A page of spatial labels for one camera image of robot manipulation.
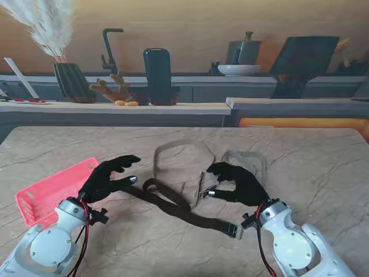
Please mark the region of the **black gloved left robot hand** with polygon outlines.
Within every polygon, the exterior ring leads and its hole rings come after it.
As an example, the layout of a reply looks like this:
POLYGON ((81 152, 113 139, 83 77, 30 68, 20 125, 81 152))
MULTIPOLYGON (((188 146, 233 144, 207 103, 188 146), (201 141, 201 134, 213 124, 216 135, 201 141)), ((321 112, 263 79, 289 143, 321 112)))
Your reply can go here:
POLYGON ((141 159, 135 155, 125 155, 102 162, 92 171, 87 181, 78 191, 77 198, 87 204, 95 203, 105 199, 111 193, 133 185, 138 181, 136 176, 131 175, 111 181, 111 173, 113 171, 123 173, 126 168, 140 161, 141 159))

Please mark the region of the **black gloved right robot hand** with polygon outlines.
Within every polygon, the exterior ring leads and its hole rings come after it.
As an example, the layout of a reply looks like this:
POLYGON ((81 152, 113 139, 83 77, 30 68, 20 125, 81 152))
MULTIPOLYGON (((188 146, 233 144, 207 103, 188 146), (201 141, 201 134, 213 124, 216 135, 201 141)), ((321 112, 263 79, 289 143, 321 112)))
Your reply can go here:
POLYGON ((213 190, 211 197, 222 199, 232 203, 242 203, 248 207, 256 207, 270 199, 266 190, 256 177, 248 170, 240 166, 234 166, 226 162, 218 162, 210 165, 206 170, 217 176, 219 182, 234 181, 235 189, 213 190))

